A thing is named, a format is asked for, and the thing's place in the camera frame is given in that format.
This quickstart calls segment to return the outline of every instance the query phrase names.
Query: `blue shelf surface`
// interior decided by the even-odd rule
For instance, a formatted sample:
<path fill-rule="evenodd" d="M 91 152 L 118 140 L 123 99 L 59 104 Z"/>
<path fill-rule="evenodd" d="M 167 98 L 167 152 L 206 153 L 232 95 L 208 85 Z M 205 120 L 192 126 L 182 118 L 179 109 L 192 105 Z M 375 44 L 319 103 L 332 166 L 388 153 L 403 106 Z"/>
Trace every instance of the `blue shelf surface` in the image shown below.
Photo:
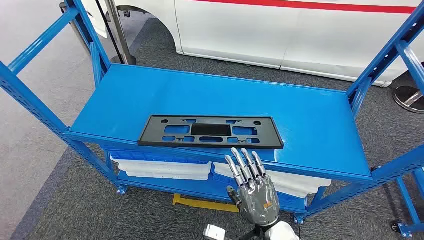
<path fill-rule="evenodd" d="M 215 181 L 212 174 L 206 181 L 164 179 L 151 177 L 128 176 L 125 171 L 120 171 L 118 184 L 128 186 L 158 190 L 174 194 L 183 194 L 192 197 L 212 199 L 217 201 L 231 202 L 227 194 L 227 185 L 223 182 Z M 278 192 L 280 209 L 293 213 L 305 213 L 305 199 Z"/>
<path fill-rule="evenodd" d="M 269 170 L 372 180 L 344 91 L 112 64 L 66 133 L 71 139 L 225 163 L 227 148 L 137 146 L 150 115 L 273 117 L 284 149 L 257 150 Z"/>

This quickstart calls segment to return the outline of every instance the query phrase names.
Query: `carpet floor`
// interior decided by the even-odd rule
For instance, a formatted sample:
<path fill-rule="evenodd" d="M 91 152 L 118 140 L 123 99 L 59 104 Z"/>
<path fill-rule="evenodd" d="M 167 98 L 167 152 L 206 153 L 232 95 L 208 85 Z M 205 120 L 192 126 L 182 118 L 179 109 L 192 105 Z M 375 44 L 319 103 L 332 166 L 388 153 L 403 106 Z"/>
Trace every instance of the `carpet floor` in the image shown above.
<path fill-rule="evenodd" d="M 350 82 L 176 53 L 172 36 L 157 19 L 147 21 L 130 47 L 141 66 L 346 90 Z M 371 87 L 356 124 L 370 168 L 381 166 L 424 142 L 423 116 L 408 112 L 392 99 L 392 88 L 412 85 L 406 73 L 389 88 Z M 90 148 L 103 158 L 96 145 Z M 410 175 L 403 177 L 418 214 L 424 201 Z M 327 194 L 346 182 L 333 181 Z M 172 205 L 170 193 L 130 187 L 124 196 L 71 149 L 19 224 L 12 239 L 126 239 L 198 240 L 206 224 L 227 230 L 237 239 L 253 226 L 237 213 Z M 280 217 L 299 234 L 293 216 Z M 363 193 L 305 221 L 303 240 L 398 240 L 390 229 L 393 220 L 411 222 L 395 182 Z M 413 239 L 424 239 L 423 233 Z"/>

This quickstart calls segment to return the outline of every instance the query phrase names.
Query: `blue metal shelf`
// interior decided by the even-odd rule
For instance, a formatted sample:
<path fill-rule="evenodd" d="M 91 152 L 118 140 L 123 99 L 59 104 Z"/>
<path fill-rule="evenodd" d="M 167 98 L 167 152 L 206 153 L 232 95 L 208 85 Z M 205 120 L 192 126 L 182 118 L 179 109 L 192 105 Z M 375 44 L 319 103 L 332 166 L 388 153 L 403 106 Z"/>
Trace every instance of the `blue metal shelf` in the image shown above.
<path fill-rule="evenodd" d="M 371 180 L 348 97 L 331 89 L 112 64 L 66 135 L 130 148 L 152 114 L 272 116 L 284 149 L 257 151 L 268 169 Z M 167 150 L 221 163 L 230 154 L 226 148 Z"/>
<path fill-rule="evenodd" d="M 213 173 L 207 181 L 116 175 L 108 151 L 102 161 L 84 144 L 139 151 L 162 160 L 175 157 L 224 163 L 224 155 L 230 154 L 225 148 L 138 146 L 146 120 L 155 114 L 273 117 L 284 149 L 258 150 L 268 170 L 351 182 L 324 198 L 325 188 L 320 187 L 306 208 L 304 199 L 280 194 L 281 209 L 295 212 L 300 222 L 396 179 L 406 196 L 400 177 L 411 172 L 424 195 L 424 144 L 370 172 L 355 125 L 368 88 L 399 56 L 424 91 L 424 67 L 409 47 L 424 29 L 424 1 L 347 91 L 111 64 L 81 0 L 64 2 L 67 12 L 33 44 L 9 66 L 0 61 L 0 87 L 114 184 L 118 193 L 135 186 L 228 201 L 226 183 L 214 180 Z M 69 22 L 79 30 L 91 54 L 97 88 L 72 127 L 17 76 Z M 414 223 L 409 232 L 424 228 L 417 217 Z"/>
<path fill-rule="evenodd" d="M 127 176 L 125 171 L 120 171 L 117 182 L 127 186 L 158 190 L 169 193 L 183 194 L 198 198 L 213 199 L 231 202 L 227 194 L 227 184 L 215 181 L 211 174 L 206 181 L 164 179 L 150 177 Z M 281 210 L 293 213 L 305 213 L 305 199 L 278 193 Z"/>

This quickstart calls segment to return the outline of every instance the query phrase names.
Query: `white vehicle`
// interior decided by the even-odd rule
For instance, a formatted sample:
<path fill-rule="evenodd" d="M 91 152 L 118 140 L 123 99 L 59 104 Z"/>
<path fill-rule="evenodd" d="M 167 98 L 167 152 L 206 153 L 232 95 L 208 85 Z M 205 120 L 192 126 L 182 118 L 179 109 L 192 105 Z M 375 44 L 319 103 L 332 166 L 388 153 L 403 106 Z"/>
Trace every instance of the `white vehicle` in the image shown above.
<path fill-rule="evenodd" d="M 82 0 L 100 35 L 95 0 Z M 107 11 L 104 0 L 100 0 Z M 158 18 L 176 52 L 355 81 L 421 0 L 115 0 Z M 424 35 L 411 45 L 424 62 Z M 375 82 L 407 71 L 397 59 Z"/>

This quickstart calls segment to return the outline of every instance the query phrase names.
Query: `rectangular cutout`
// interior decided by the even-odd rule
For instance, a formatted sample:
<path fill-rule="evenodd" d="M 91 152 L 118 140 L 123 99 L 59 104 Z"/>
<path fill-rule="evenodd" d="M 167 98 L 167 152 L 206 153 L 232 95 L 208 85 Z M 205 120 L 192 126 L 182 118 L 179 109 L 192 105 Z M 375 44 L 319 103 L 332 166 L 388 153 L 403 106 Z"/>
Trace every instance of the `rectangular cutout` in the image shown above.
<path fill-rule="evenodd" d="M 189 132 L 190 126 L 187 125 L 168 125 L 165 127 L 167 134 L 188 134 Z"/>
<path fill-rule="evenodd" d="M 194 142 L 195 137 L 194 136 L 185 136 L 183 142 Z"/>
<path fill-rule="evenodd" d="M 239 139 L 237 137 L 229 137 L 229 138 L 227 138 L 227 142 L 230 143 L 230 144 L 238 144 Z"/>
<path fill-rule="evenodd" d="M 174 136 L 164 136 L 164 137 L 162 137 L 162 141 L 172 142 L 172 141 L 175 141 L 175 137 Z"/>
<path fill-rule="evenodd" d="M 202 136 L 200 137 L 200 142 L 203 143 L 222 143 L 223 138 L 219 136 Z"/>
<path fill-rule="evenodd" d="M 246 142 L 248 144 L 258 144 L 258 143 L 260 143 L 258 138 L 248 138 L 248 139 L 246 139 Z"/>
<path fill-rule="evenodd" d="M 234 135 L 258 135 L 258 130 L 256 127 L 250 127 L 250 126 L 233 126 L 232 127 L 232 133 Z"/>
<path fill-rule="evenodd" d="M 196 123 L 191 125 L 191 135 L 193 136 L 231 136 L 231 128 L 230 128 L 230 125 L 226 125 L 226 124 Z"/>

